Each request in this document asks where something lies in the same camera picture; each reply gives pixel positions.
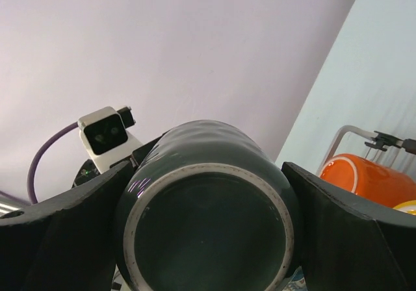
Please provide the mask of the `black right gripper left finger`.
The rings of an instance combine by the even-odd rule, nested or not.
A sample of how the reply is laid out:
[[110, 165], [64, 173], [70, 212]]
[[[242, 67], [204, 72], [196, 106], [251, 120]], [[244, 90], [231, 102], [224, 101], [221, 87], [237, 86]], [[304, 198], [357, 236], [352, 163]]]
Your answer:
[[2, 290], [110, 290], [114, 209], [133, 176], [122, 162], [41, 203], [1, 217]]

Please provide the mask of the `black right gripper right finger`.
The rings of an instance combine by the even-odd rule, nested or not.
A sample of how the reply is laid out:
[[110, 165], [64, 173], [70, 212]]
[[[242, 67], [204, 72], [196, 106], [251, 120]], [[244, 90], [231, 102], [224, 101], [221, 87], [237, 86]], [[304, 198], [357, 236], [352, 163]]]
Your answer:
[[414, 290], [415, 216], [338, 188], [292, 162], [308, 290]]

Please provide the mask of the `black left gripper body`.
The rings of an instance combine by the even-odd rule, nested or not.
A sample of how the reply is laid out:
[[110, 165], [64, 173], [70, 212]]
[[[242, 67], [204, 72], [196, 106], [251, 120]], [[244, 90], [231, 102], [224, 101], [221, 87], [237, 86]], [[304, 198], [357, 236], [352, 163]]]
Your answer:
[[164, 136], [161, 134], [154, 140], [143, 144], [132, 134], [127, 135], [127, 141], [102, 155], [96, 155], [84, 135], [80, 135], [89, 159], [84, 162], [73, 181], [73, 187], [80, 186], [95, 177], [109, 171], [123, 162], [129, 162], [133, 170], [137, 170], [144, 158], [153, 149], [156, 143]]

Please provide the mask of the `yellow mug black handle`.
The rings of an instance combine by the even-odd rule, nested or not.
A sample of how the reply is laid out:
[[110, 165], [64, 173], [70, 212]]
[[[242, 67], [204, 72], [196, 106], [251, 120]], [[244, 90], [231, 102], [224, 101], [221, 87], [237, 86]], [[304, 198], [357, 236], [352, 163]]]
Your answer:
[[394, 207], [395, 210], [416, 215], [416, 200], [406, 201]]

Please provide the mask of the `dark green mug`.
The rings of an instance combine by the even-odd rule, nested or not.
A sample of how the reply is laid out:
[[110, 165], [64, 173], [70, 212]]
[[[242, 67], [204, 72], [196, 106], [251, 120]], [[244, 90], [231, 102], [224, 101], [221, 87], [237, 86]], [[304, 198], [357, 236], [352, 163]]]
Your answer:
[[114, 217], [131, 290], [282, 290], [300, 264], [293, 188], [250, 137], [220, 121], [164, 134]]

